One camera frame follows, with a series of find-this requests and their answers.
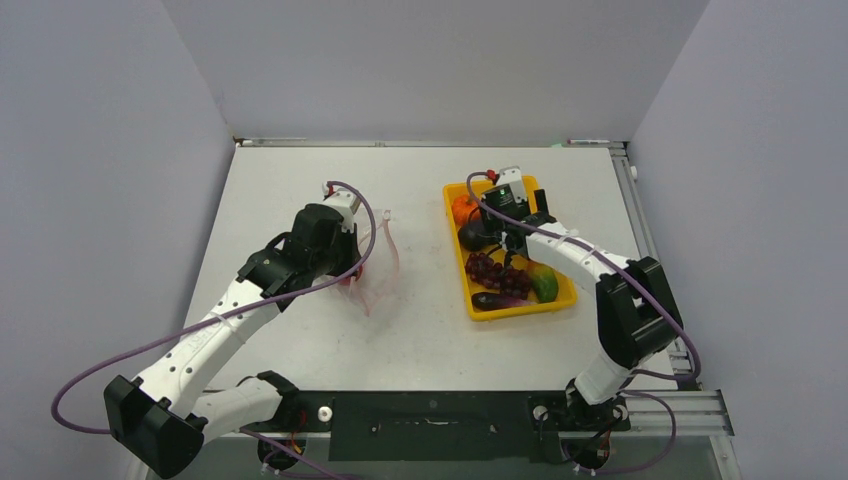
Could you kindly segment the orange toy pumpkin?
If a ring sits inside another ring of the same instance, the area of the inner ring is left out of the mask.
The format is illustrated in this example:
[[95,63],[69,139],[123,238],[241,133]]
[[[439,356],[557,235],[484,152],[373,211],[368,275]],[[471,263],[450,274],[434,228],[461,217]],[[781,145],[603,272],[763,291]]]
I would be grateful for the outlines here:
[[457,227],[479,220],[481,217],[479,206],[468,194],[460,195],[452,201],[451,214]]

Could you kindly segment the red toy tomato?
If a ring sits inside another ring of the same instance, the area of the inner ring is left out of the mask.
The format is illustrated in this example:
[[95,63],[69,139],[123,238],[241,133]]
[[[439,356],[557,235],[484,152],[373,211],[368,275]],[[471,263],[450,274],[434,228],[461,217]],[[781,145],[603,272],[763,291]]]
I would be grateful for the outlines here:
[[362,269],[358,269],[358,270],[354,271],[352,274],[350,274],[350,275],[348,275],[344,278],[339,276],[337,284],[339,286],[348,286],[351,283],[356,283],[359,280],[361,273],[362,273]]

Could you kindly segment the clear zip top bag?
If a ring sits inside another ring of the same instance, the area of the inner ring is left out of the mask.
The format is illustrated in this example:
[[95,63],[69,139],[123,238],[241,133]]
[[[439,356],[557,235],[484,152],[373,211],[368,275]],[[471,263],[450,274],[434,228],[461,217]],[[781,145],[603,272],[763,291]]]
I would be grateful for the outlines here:
[[376,209],[376,243],[372,253],[355,276],[339,282],[335,289],[360,308],[366,317],[374,314],[393,292],[400,273],[398,247],[391,232],[392,211]]

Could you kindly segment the green red toy mango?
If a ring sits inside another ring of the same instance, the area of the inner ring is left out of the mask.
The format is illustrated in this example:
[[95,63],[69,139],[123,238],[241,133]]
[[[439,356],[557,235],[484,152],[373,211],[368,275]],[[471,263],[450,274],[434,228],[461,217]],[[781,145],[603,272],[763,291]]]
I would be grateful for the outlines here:
[[547,265],[531,262],[526,268],[531,287],[539,303],[551,303],[559,295],[556,272]]

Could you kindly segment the yellow plastic tray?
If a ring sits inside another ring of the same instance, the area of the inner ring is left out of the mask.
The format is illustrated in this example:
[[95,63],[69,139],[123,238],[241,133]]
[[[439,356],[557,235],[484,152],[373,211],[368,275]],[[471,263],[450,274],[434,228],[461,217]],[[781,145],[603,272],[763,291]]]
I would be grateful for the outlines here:
[[460,224],[456,222],[458,216],[454,212],[463,211],[469,213],[470,207],[453,207],[457,198],[469,197],[467,187],[464,183],[448,184],[442,190],[446,215],[450,228],[454,233],[453,250],[456,256],[455,264],[458,266],[460,283],[463,291],[466,311],[472,321],[486,322],[502,318],[555,312],[574,306],[578,301],[578,293],[574,282],[565,275],[551,271],[545,276],[544,291],[557,294],[550,301],[542,302],[537,298],[536,290],[530,287],[527,298],[514,298],[485,288],[482,284],[475,282],[471,274],[466,272],[465,265],[471,255],[476,252],[465,249],[458,239]]

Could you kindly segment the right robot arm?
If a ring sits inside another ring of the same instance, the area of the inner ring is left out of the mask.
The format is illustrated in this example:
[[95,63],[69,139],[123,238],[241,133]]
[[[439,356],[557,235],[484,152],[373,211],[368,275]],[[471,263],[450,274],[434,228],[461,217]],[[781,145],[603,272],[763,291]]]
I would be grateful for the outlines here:
[[476,199],[487,232],[509,253],[570,278],[594,295],[600,351],[565,390],[565,414],[579,428],[613,419],[615,399],[643,364],[683,335],[660,263],[609,253],[547,211],[532,212],[525,189],[498,185]]

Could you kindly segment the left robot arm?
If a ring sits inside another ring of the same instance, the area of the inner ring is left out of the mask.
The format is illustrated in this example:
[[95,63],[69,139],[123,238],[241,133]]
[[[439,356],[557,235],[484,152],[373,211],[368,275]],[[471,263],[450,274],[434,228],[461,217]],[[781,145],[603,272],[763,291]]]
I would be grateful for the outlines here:
[[290,231],[253,253],[193,331],[132,379],[104,390],[111,436],[160,478],[185,470],[210,441],[265,422],[296,421],[294,388],[267,371],[217,393],[206,388],[225,364],[322,276],[339,278],[360,260],[354,220],[360,202],[327,198],[298,212]]

